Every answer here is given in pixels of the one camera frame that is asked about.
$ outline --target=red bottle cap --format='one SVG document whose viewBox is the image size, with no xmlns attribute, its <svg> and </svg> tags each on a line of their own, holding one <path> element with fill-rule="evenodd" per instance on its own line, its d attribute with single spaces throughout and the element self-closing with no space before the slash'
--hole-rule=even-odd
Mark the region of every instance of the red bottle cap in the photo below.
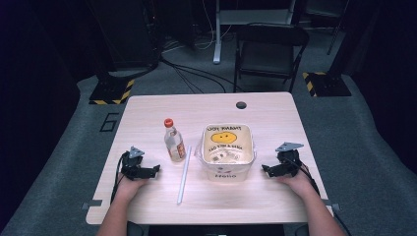
<svg viewBox="0 0 417 236">
<path fill-rule="evenodd" d="M 174 125 L 174 121 L 171 118 L 166 118 L 163 124 L 166 128 L 171 128 Z"/>
</svg>

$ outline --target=black cable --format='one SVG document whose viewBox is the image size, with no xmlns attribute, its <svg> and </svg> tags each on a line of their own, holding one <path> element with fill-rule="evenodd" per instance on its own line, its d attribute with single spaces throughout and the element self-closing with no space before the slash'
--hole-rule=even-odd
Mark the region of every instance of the black cable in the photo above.
<svg viewBox="0 0 417 236">
<path fill-rule="evenodd" d="M 320 191 L 319 191 L 319 187 L 317 186 L 316 181 L 313 179 L 313 176 L 310 174 L 310 171 L 308 170 L 307 165 L 305 165 L 307 167 L 307 171 L 303 168 L 301 168 L 301 166 L 304 165 L 304 163 L 300 160 L 301 162 L 301 166 L 298 165 L 297 163 L 295 163 L 293 160 L 288 159 L 286 157 L 283 157 L 285 160 L 287 160 L 288 162 L 290 162 L 293 166 L 295 166 L 298 170 L 301 170 L 304 172 L 304 174 L 307 175 L 307 177 L 310 179 L 310 183 L 313 186 L 314 190 L 316 191 L 316 193 L 320 196 Z"/>
<path fill-rule="evenodd" d="M 316 190 L 316 192 L 320 195 L 320 191 L 319 188 L 317 187 L 316 181 L 313 179 L 312 175 L 310 174 L 310 171 L 306 171 L 305 169 L 301 168 L 301 166 L 304 165 L 304 163 L 302 161 L 301 162 L 301 166 L 299 166 L 297 163 L 295 163 L 293 160 L 285 158 L 285 160 L 287 160 L 288 162 L 290 162 L 292 165 L 296 166 L 299 170 L 303 171 L 307 177 L 309 177 L 311 184 L 313 186 L 313 188 Z M 346 233 L 349 236 L 352 236 L 352 234 L 350 234 L 349 229 L 347 228 L 347 226 L 343 223 L 343 221 L 340 219 L 340 217 L 336 214 L 336 212 L 333 211 L 334 216 L 336 217 L 336 219 L 340 222 L 340 224 L 343 226 L 343 228 L 345 229 Z"/>
<path fill-rule="evenodd" d="M 347 228 L 347 226 L 343 223 L 343 221 L 340 219 L 340 217 L 336 214 L 336 212 L 333 212 L 334 216 L 336 217 L 336 219 L 340 222 L 340 224 L 343 226 L 343 228 L 345 229 L 347 235 L 352 236 L 352 234 L 350 233 L 349 229 Z"/>
<path fill-rule="evenodd" d="M 184 81 L 184 83 L 187 85 L 187 87 L 193 92 L 193 93 L 196 93 L 194 90 L 193 90 L 193 88 L 191 88 L 190 87 L 190 85 L 191 86 L 193 86 L 195 89 L 197 89 L 197 90 L 199 90 L 201 93 L 203 93 L 203 91 L 200 89 L 200 88 L 198 88 L 196 85 L 194 85 L 193 83 L 191 83 L 188 79 L 187 79 L 187 77 L 186 76 L 184 76 L 182 73 L 181 73 L 181 71 L 178 69 L 178 68 L 175 68 L 174 67 L 174 70 L 177 72 L 177 74 L 183 79 L 183 81 Z"/>
<path fill-rule="evenodd" d="M 214 81 L 214 82 L 218 83 L 218 84 L 219 84 L 219 85 L 223 88 L 223 91 L 224 91 L 224 92 L 226 92 L 226 90 L 225 90 L 224 86 L 223 86 L 221 83 L 219 83 L 218 81 L 216 81 L 216 80 L 214 80 L 214 79 L 212 79 L 212 78 L 206 77 L 206 76 L 204 76 L 204 75 L 200 75 L 200 74 L 197 74 L 197 73 L 193 73 L 193 72 L 191 72 L 191 71 L 187 71 L 187 70 L 185 70 L 185 69 L 189 69 L 189 70 L 194 70 L 194 71 L 197 71 L 197 72 L 205 73 L 205 74 L 207 74 L 207 75 L 210 75 L 210 76 L 213 76 L 213 77 L 219 78 L 219 79 L 221 79 L 221 80 L 223 80 L 223 81 L 226 81 L 226 82 L 228 82 L 228 83 L 230 83 L 230 84 L 232 84 L 232 85 L 233 85 L 233 83 L 232 83 L 232 82 L 230 82 L 229 80 L 227 80 L 227 79 L 225 79 L 225 78 L 223 78 L 223 77 L 221 77 L 221 76 L 215 75 L 215 74 L 213 74 L 213 73 L 210 73 L 210 72 L 206 72 L 206 71 L 199 70 L 199 69 L 192 68 L 192 67 L 188 67 L 188 66 L 183 66 L 183 65 L 179 65 L 179 64 L 174 64 L 174 63 L 172 63 L 172 62 L 167 61 L 167 60 L 166 60 L 166 59 L 164 59 L 163 57 L 160 57 L 160 61 L 161 61 L 162 63 L 165 63 L 165 64 L 166 64 L 166 65 L 168 65 L 168 66 L 171 66 L 171 67 L 176 67 L 176 68 L 178 68 L 178 69 L 180 69 L 180 70 L 182 70 L 182 71 L 188 72 L 188 73 L 190 73 L 190 74 L 193 74 L 193 75 L 196 75 L 196 76 L 200 76 L 200 77 L 203 77 L 203 78 L 209 79 L 209 80 L 211 80 L 211 81 Z M 241 90 L 241 91 L 243 91 L 243 92 L 244 92 L 244 90 L 243 90 L 242 88 L 240 88 L 240 87 L 238 87 L 238 86 L 236 86 L 236 87 L 237 87 L 239 90 Z"/>
<path fill-rule="evenodd" d="M 215 83 L 217 83 L 218 85 L 220 85 L 221 86 L 221 88 L 223 89 L 223 92 L 224 93 L 226 93 L 226 88 L 220 83 L 220 82 L 218 82 L 218 81 L 216 81 L 216 80 L 214 80 L 214 79 L 212 79 L 212 78 L 209 78 L 209 77 L 207 77 L 207 76 L 204 76 L 204 75 L 200 75 L 200 74 L 197 74 L 197 73 L 194 73 L 194 72 L 191 72 L 191 71 L 187 71 L 187 70 L 185 70 L 185 69 L 183 69 L 182 67 L 183 66 L 180 66 L 180 65 L 176 65 L 176 64 L 174 64 L 174 63 L 171 63 L 171 62 L 169 62 L 169 61 L 167 61 L 167 60 L 165 60 L 165 59 L 163 59 L 162 57 L 161 57 L 161 60 L 160 60 L 162 63 L 165 63 L 166 65 L 168 65 L 168 66 L 171 66 L 171 67 L 173 67 L 174 69 L 178 69 L 178 70 L 181 70 L 181 71 L 184 71 L 184 72 L 187 72 L 187 73 L 190 73 L 190 74 L 192 74 L 192 75 L 196 75 L 196 76 L 200 76 L 200 77 L 203 77 L 203 78 L 205 78 L 205 79 L 208 79 L 208 80 L 211 80 L 211 81 L 213 81 L 213 82 L 215 82 Z"/>
<path fill-rule="evenodd" d="M 120 179 L 119 182 L 117 181 L 117 179 L 119 178 L 119 168 L 120 168 L 120 163 L 122 162 L 122 159 L 123 159 L 123 155 L 120 156 L 119 162 L 117 163 L 116 177 L 114 178 L 114 186 L 113 186 L 113 192 L 111 193 L 110 203 L 113 203 L 114 197 L 116 196 L 117 188 L 119 187 L 119 183 L 122 180 Z"/>
</svg>

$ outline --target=yellow smiley face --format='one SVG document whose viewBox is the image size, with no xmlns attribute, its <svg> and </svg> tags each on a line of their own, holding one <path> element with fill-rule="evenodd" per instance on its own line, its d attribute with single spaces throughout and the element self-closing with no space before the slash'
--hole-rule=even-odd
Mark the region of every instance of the yellow smiley face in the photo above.
<svg viewBox="0 0 417 236">
<path fill-rule="evenodd" d="M 237 136 L 230 132 L 222 132 L 211 136 L 211 140 L 216 143 L 231 144 L 235 142 Z"/>
</svg>

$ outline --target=gray floor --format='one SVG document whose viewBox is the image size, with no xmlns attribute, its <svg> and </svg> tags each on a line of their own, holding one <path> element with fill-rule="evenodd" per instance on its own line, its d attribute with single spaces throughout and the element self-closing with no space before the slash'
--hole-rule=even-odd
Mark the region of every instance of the gray floor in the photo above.
<svg viewBox="0 0 417 236">
<path fill-rule="evenodd" d="M 355 236 L 417 235 L 417 177 L 376 131 L 372 114 L 351 78 L 343 76 L 352 96 L 310 97 L 301 73 L 328 70 L 342 38 L 327 56 L 331 37 L 317 31 L 310 35 L 292 93 L 328 196 L 342 207 L 338 215 Z M 213 44 L 206 50 L 181 47 L 162 55 L 172 63 L 231 81 L 234 41 L 223 42 L 220 65 L 212 64 L 212 53 Z M 222 92 L 211 81 L 186 76 L 205 93 Z M 231 92 L 231 84 L 222 83 Z M 96 77 L 79 82 L 80 103 L 65 134 L 1 235 L 95 234 L 98 226 L 86 223 L 87 210 L 82 205 L 92 199 L 115 136 L 115 131 L 99 130 L 108 113 L 118 113 L 111 119 L 120 121 L 125 108 L 125 104 L 89 105 L 96 84 Z M 244 79 L 241 85 L 250 91 L 282 89 L 268 80 L 254 84 Z M 193 92 L 171 67 L 160 64 L 136 79 L 131 95 L 181 93 Z M 293 235 L 296 226 L 286 225 L 286 235 Z"/>
</svg>

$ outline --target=plastic bottle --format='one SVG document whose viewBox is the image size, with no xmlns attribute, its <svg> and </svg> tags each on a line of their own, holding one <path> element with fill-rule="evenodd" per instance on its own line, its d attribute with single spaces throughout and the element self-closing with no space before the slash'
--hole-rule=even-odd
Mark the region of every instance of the plastic bottle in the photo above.
<svg viewBox="0 0 417 236">
<path fill-rule="evenodd" d="M 184 142 L 181 133 L 175 129 L 174 121 L 170 118 L 165 119 L 166 127 L 165 144 L 168 149 L 169 156 L 173 161 L 181 161 L 186 157 Z"/>
</svg>

